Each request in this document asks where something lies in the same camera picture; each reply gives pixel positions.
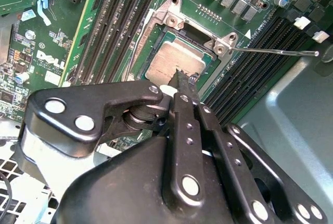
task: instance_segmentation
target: ram slot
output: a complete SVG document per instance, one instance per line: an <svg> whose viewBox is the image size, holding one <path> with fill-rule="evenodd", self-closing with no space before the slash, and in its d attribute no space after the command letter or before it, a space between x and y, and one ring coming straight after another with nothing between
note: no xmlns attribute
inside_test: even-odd
<svg viewBox="0 0 333 224"><path fill-rule="evenodd" d="M112 59L112 53L113 50L117 46L117 42L119 41L123 30L125 29L127 22L131 17L133 17L133 14L136 13L136 7L139 0L127 0L127 2L124 3L125 8L123 10L122 16L117 19L115 25L112 29L112 34L110 36L110 39L105 47L103 56L104 59L101 62L101 64L97 67L97 74L94 75L91 83L101 83L103 80L103 76L105 74L106 68L109 66L110 61Z"/></svg>
<svg viewBox="0 0 333 224"><path fill-rule="evenodd" d="M98 46L101 45L103 35L108 26L109 18L114 17L114 9L118 0L101 0L101 7L98 10L98 16L95 19L94 26L88 36L87 43L82 52L78 68L75 71L75 82L81 80L84 82L89 79L91 70L97 59Z"/></svg>
<svg viewBox="0 0 333 224"><path fill-rule="evenodd" d="M286 19L275 17L249 47L292 51L307 40L308 37ZM276 54L242 53L205 103L214 110L220 124L225 125L263 90L289 59L289 56Z"/></svg>
<svg viewBox="0 0 333 224"><path fill-rule="evenodd" d="M108 72L109 76L108 76L108 78L105 79L106 82L112 82L114 80L120 65L124 61L126 52L129 49L130 44L133 41L133 38L135 37L135 34L140 27L141 21L149 8L151 1L152 0L143 0L140 2L137 13L135 14L134 18L132 19L129 29L123 35L124 40L119 44L118 49L121 50L120 54L117 55L117 59L113 62L114 64L112 64L112 68Z"/></svg>

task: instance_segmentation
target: mounting screw hole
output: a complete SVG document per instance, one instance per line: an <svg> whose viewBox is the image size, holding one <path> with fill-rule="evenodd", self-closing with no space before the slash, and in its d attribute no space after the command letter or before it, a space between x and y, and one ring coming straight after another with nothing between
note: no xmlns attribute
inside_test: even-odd
<svg viewBox="0 0 333 224"><path fill-rule="evenodd" d="M236 35L235 35L235 34L230 35L230 36L229 36L229 39L230 39L231 41L235 40L235 39L236 39Z"/></svg>
<svg viewBox="0 0 333 224"><path fill-rule="evenodd" d="M193 129L193 126L192 126L191 123L188 123L188 124L186 125L186 127L187 127L187 129L189 129L189 130L192 130L192 129Z"/></svg>
<svg viewBox="0 0 333 224"><path fill-rule="evenodd" d="M174 5L177 5L177 4L178 4L178 0L171 0L171 2L172 2Z"/></svg>
<svg viewBox="0 0 333 224"><path fill-rule="evenodd" d="M186 143L188 145L193 145L193 140L191 138L187 138Z"/></svg>
<svg viewBox="0 0 333 224"><path fill-rule="evenodd" d="M237 166L241 166L241 162L240 162L239 159L235 159L235 163L236 163Z"/></svg>

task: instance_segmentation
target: screw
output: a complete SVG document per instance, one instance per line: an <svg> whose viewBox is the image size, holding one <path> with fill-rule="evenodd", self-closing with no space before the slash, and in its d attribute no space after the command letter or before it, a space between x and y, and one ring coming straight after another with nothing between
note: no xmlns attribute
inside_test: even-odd
<svg viewBox="0 0 333 224"><path fill-rule="evenodd" d="M149 90L152 91L155 94L158 94L158 88L156 86L154 86L154 85L150 86Z"/></svg>
<svg viewBox="0 0 333 224"><path fill-rule="evenodd" d="M236 128L235 126L233 126L233 131L236 133L236 134L240 134L240 131L238 128Z"/></svg>
<svg viewBox="0 0 333 224"><path fill-rule="evenodd" d="M181 99L188 103L188 98L186 95L181 95Z"/></svg>
<svg viewBox="0 0 333 224"><path fill-rule="evenodd" d="M204 110L206 113L210 113L210 112L211 112L210 108L207 107L207 106L204 106L204 107L203 107L203 110Z"/></svg>
<svg viewBox="0 0 333 224"><path fill-rule="evenodd" d="M190 177L184 176L182 180L183 188L189 195L197 195L199 193L199 185L197 181Z"/></svg>
<svg viewBox="0 0 333 224"><path fill-rule="evenodd" d="M238 166L241 166L241 162L239 159L235 159L235 163L238 165Z"/></svg>
<svg viewBox="0 0 333 224"><path fill-rule="evenodd" d="M90 131L94 128L95 124L91 117L89 116L79 116L75 120L75 125L84 131Z"/></svg>
<svg viewBox="0 0 333 224"><path fill-rule="evenodd" d="M306 210L306 208L301 205L301 204L297 204L297 208L298 211L300 212L300 214L305 218L305 219L310 219L310 213Z"/></svg>
<svg viewBox="0 0 333 224"><path fill-rule="evenodd" d="M252 203L252 207L253 210L255 212L255 214L262 220L267 220L268 219L268 212L266 210L266 208L264 207L264 205L262 205L260 202L258 201L254 201Z"/></svg>
<svg viewBox="0 0 333 224"><path fill-rule="evenodd" d="M44 107L46 108L47 111L54 113L54 114L62 113L66 109L65 104L58 100L47 101L45 103Z"/></svg>
<svg viewBox="0 0 333 224"><path fill-rule="evenodd" d="M188 145L193 145L193 140L191 138L187 138L186 143Z"/></svg>
<svg viewBox="0 0 333 224"><path fill-rule="evenodd" d="M186 127L187 127L187 129L189 129L189 130L193 129L193 126L192 126L191 123L188 123L188 124L186 125Z"/></svg>
<svg viewBox="0 0 333 224"><path fill-rule="evenodd" d="M315 217L317 217L319 220L321 220L323 218L322 213L319 211L318 208L316 208L315 206L311 206L310 209L311 209L313 215Z"/></svg>

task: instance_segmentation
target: metal sheet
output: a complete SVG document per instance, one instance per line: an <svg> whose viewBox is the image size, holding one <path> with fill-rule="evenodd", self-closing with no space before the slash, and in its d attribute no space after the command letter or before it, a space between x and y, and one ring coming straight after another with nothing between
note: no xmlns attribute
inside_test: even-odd
<svg viewBox="0 0 333 224"><path fill-rule="evenodd" d="M191 75L202 73L206 63L201 60L203 53L191 48L180 40L164 42L151 62L146 78L156 85L168 84L176 69Z"/></svg>

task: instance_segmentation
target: white plastic part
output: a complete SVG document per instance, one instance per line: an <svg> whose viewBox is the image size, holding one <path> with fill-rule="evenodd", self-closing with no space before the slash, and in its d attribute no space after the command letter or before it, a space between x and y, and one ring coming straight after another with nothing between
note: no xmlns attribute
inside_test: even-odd
<svg viewBox="0 0 333 224"><path fill-rule="evenodd" d="M27 72L23 72L22 74L18 74L15 78L14 81L19 84L22 85L24 84L26 81L29 80L29 74Z"/></svg>
<svg viewBox="0 0 333 224"><path fill-rule="evenodd" d="M317 43L322 43L328 38L329 34L327 34L325 31L316 32L312 37L312 39L315 40Z"/></svg>
<svg viewBox="0 0 333 224"><path fill-rule="evenodd" d="M293 25L295 25L300 30L304 30L304 28L308 26L310 22L311 21L308 20L308 18L306 17L300 17L300 18L298 17L295 19L295 23Z"/></svg>

